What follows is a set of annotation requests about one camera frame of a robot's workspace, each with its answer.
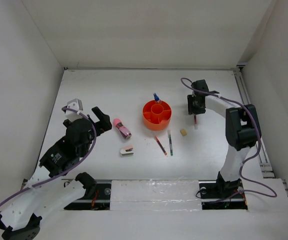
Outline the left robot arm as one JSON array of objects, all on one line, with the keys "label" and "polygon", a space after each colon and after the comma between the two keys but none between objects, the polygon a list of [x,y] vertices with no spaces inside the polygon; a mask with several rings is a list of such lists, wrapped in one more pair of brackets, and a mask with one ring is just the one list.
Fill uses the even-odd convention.
[{"label": "left robot arm", "polygon": [[92,108],[97,122],[72,104],[64,106],[62,111],[66,115],[65,135],[39,160],[25,187],[0,203],[0,230],[4,240],[34,239],[49,215],[97,193],[97,181],[82,172],[51,199],[54,185],[89,156],[101,134],[112,129],[110,117],[98,107]]}]

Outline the small tan eraser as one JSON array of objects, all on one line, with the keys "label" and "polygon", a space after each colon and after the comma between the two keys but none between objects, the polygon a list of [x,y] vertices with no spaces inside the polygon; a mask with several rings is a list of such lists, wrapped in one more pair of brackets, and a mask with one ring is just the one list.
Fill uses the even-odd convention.
[{"label": "small tan eraser", "polygon": [[181,135],[182,135],[183,137],[187,135],[186,130],[183,129],[183,128],[180,130],[180,133],[181,133]]}]

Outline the red and white pen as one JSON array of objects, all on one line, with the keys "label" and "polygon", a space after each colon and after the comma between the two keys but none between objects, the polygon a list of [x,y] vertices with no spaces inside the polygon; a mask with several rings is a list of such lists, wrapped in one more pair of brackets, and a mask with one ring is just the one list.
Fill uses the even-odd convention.
[{"label": "red and white pen", "polygon": [[197,130],[198,129],[198,119],[197,119],[196,114],[193,115],[193,119],[194,119],[194,129]]}]

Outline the orange red pen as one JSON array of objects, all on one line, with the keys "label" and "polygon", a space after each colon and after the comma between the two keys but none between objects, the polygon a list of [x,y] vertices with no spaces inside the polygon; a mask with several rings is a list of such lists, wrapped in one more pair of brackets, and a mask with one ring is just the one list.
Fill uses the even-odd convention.
[{"label": "orange red pen", "polygon": [[160,140],[157,138],[157,136],[154,136],[154,139],[155,139],[155,141],[157,142],[157,144],[159,145],[159,147],[161,148],[163,154],[164,154],[165,156],[167,156],[168,154],[167,154],[165,148],[163,147],[163,145],[161,144]]}]

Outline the green and white pen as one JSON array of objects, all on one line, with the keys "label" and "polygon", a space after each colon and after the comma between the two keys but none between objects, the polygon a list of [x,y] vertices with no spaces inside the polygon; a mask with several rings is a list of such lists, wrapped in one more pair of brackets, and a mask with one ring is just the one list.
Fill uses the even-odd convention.
[{"label": "green and white pen", "polygon": [[167,130],[167,136],[168,136],[168,141],[169,141],[170,155],[173,156],[174,155],[174,151],[173,151],[172,134],[171,134],[171,130],[170,129]]}]

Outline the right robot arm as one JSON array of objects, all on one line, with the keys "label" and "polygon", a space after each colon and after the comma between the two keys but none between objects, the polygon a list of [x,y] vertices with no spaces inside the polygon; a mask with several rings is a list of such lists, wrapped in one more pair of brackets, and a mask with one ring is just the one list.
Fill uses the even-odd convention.
[{"label": "right robot arm", "polygon": [[228,150],[223,167],[214,183],[200,185],[201,199],[226,199],[242,189],[240,169],[252,147],[261,137],[261,129],[254,105],[224,99],[217,91],[210,91],[204,79],[190,82],[192,94],[187,96],[189,115],[205,114],[212,110],[225,118],[225,138]]}]

